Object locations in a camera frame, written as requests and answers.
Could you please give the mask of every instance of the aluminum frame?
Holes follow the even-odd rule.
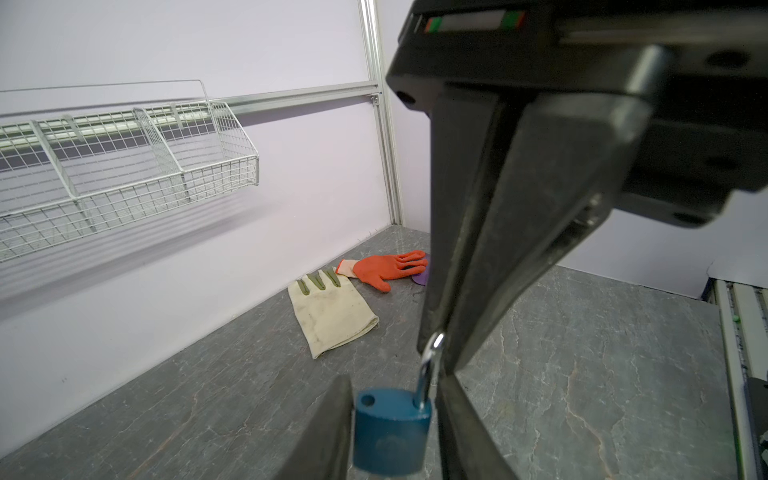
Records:
[[[360,26],[366,46],[368,75],[379,86],[379,93],[373,95],[372,101],[376,130],[379,134],[379,149],[382,155],[389,219],[394,225],[402,225],[402,195],[397,168],[397,149],[395,135],[392,132],[392,107],[389,103],[389,90],[384,81],[384,55],[380,40],[376,0],[359,0],[359,7]]]
[[[266,94],[226,97],[221,98],[220,101],[226,102],[232,109],[232,112],[238,115],[251,114],[258,111],[279,110],[281,108],[315,104],[342,98],[367,97],[378,93],[379,83],[374,80],[368,80],[348,84],[327,85],[324,87],[274,91]]]
[[[747,407],[746,378],[747,375],[757,378],[765,375],[765,372],[761,375],[760,371],[750,368],[750,345],[754,348],[768,336],[756,295],[751,286],[715,280],[714,298],[720,308],[728,383],[733,402],[733,426],[736,428],[739,446],[737,459],[743,480],[757,480],[759,461],[755,455],[754,434]],[[734,321],[734,315],[738,315],[739,322]]]

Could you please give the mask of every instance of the wire basket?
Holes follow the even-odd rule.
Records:
[[[0,262],[259,181],[222,101],[0,125]]]

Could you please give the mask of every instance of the orange glove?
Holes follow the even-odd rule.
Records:
[[[374,255],[362,260],[342,260],[336,273],[349,278],[359,278],[387,293],[392,287],[384,280],[395,280],[416,275],[427,269],[426,253],[413,250],[403,255]]]

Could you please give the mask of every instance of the blue padlock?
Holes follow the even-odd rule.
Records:
[[[435,333],[424,348],[415,392],[368,389],[357,395],[353,454],[357,468],[385,477],[410,475],[422,469],[432,419],[429,382],[443,337]]]

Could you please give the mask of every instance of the purple disc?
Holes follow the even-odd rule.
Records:
[[[424,257],[429,261],[429,253],[427,253],[426,257]],[[427,264],[427,270],[424,270],[421,273],[417,273],[416,275],[411,275],[411,280],[418,283],[419,285],[426,285],[427,280],[429,280],[429,264]]]

